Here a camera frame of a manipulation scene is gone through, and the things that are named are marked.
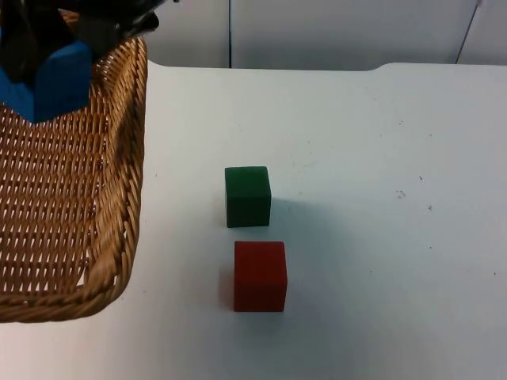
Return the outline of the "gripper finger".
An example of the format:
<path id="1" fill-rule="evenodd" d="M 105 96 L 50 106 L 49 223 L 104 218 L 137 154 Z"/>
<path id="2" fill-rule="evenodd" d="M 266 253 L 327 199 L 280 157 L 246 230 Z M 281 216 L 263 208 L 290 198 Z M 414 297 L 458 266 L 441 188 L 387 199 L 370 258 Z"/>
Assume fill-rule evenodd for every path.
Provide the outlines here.
<path id="1" fill-rule="evenodd" d="M 106 55 L 118 44 L 119 25 L 112 20 L 82 15 L 78 19 L 78 38 L 94 55 Z"/>
<path id="2" fill-rule="evenodd" d="M 13 83 L 30 82 L 40 64 L 74 42 L 58 1 L 1 2 L 1 68 Z"/>

